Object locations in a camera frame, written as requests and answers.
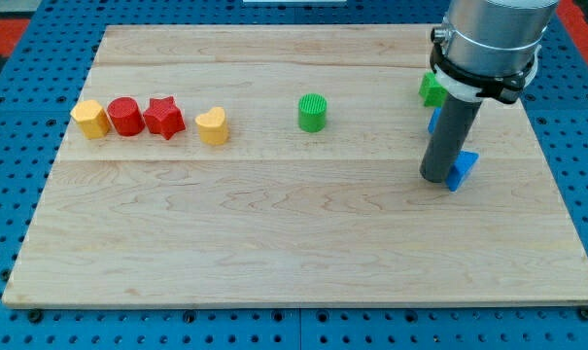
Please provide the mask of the green block behind arm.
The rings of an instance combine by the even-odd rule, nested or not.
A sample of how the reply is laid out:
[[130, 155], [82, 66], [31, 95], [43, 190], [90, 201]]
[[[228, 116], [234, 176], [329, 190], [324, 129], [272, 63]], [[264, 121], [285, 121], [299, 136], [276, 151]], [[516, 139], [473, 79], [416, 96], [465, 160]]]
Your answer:
[[436, 80], [433, 72], [426, 72], [418, 91], [425, 107], [441, 107], [447, 96], [447, 90]]

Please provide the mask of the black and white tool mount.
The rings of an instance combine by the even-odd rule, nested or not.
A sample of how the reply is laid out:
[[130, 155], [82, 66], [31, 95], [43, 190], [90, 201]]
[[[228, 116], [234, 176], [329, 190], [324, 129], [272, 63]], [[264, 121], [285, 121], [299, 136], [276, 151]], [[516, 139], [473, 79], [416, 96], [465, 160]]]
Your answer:
[[435, 27], [431, 41], [435, 80], [462, 102], [512, 104], [537, 73], [538, 39], [509, 47], [496, 36], [474, 40], [455, 27]]

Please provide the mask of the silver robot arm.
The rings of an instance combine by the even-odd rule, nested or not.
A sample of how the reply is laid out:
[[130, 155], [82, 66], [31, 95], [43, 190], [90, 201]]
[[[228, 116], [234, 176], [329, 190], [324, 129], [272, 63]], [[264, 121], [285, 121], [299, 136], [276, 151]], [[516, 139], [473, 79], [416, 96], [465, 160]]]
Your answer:
[[537, 73], [540, 41], [558, 0], [452, 0], [431, 33], [430, 67], [447, 91], [420, 173], [450, 174], [486, 99], [513, 104]]

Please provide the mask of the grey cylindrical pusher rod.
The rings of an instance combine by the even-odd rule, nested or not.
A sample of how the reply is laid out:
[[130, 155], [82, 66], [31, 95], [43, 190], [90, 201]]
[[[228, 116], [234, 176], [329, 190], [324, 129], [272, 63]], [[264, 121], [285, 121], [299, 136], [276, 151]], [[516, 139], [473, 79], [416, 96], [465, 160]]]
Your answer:
[[467, 139], [482, 102], [466, 102], [448, 94], [426, 149], [420, 173], [432, 183], [443, 182]]

